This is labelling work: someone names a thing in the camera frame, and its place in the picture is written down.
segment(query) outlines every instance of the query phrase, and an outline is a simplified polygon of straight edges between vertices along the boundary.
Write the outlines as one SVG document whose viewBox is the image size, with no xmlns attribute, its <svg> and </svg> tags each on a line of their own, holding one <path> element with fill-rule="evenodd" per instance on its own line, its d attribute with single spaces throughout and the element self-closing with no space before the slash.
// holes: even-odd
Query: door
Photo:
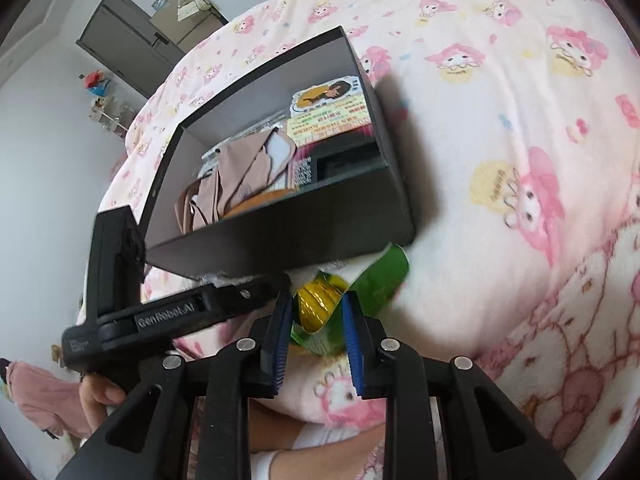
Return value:
<svg viewBox="0 0 640 480">
<path fill-rule="evenodd" d="M 184 56 L 149 19 L 130 0 L 102 0 L 77 42 L 147 99 Z"/>
</svg>

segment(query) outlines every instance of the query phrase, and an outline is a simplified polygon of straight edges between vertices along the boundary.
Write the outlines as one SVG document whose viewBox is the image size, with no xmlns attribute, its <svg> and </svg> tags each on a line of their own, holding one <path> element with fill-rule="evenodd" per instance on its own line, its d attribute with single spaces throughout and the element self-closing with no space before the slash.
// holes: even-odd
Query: metal screw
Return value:
<svg viewBox="0 0 640 480">
<path fill-rule="evenodd" d="M 236 347 L 241 352 L 253 350 L 255 348 L 255 341 L 250 337 L 245 337 L 236 343 Z"/>
<path fill-rule="evenodd" d="M 168 355 L 162 360 L 162 366 L 167 370 L 175 370 L 182 365 L 182 358 L 179 355 Z"/>
<path fill-rule="evenodd" d="M 465 357 L 463 355 L 460 355 L 458 357 L 456 357 L 455 359 L 453 359 L 453 364 L 456 365 L 456 368 L 458 370 L 471 370 L 471 368 L 473 367 L 473 362 L 471 361 L 471 359 L 469 359 L 468 357 Z"/>
<path fill-rule="evenodd" d="M 400 348 L 400 343 L 391 337 L 387 337 L 382 340 L 380 346 L 382 346 L 382 349 L 387 352 L 395 352 Z"/>
</svg>

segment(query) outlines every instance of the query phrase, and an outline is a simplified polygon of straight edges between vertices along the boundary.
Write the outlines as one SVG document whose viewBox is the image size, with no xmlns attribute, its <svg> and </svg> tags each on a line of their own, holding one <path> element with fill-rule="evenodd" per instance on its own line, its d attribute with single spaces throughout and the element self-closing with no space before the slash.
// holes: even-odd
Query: bedsheet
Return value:
<svg viewBox="0 0 640 480">
<path fill-rule="evenodd" d="M 149 99 L 101 208 L 129 203 L 138 218 L 185 117 L 337 25 L 382 101 L 417 227 L 387 331 L 423 355 L 477 358 L 578 477 L 597 478 L 640 410 L 640 59 L 603 0 L 265 2 L 188 53 Z M 322 268 L 349 280 L 371 259 Z M 143 291 L 188 286 L 153 269 Z M 214 354 L 251 320 L 176 345 Z M 301 351 L 272 405 L 360 428 L 384 417 L 354 395 L 344 356 Z"/>
</svg>

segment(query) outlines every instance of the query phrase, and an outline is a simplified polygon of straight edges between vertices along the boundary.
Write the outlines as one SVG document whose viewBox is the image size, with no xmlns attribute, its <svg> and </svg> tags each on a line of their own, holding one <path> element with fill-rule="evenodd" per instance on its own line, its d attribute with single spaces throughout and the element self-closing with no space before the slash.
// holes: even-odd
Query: pink shirt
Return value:
<svg viewBox="0 0 640 480">
<path fill-rule="evenodd" d="M 69 383 L 52 373 L 23 362 L 6 370 L 15 405 L 41 430 L 62 436 L 63 430 L 85 438 L 91 428 L 80 404 L 80 384 Z"/>
</svg>

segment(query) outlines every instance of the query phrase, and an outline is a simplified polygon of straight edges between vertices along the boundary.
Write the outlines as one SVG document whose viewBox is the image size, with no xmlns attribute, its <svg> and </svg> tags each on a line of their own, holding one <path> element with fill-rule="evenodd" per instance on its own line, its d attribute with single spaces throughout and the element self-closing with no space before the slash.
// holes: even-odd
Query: open box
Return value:
<svg viewBox="0 0 640 480">
<path fill-rule="evenodd" d="M 301 89 L 344 76 L 362 82 L 372 135 L 322 140 L 311 184 L 181 234 L 174 205 L 207 150 L 288 109 Z M 414 226 L 385 118 L 342 28 L 264 63 L 186 118 L 162 157 L 140 227 L 148 263 L 190 278 L 294 269 L 411 242 Z"/>
</svg>

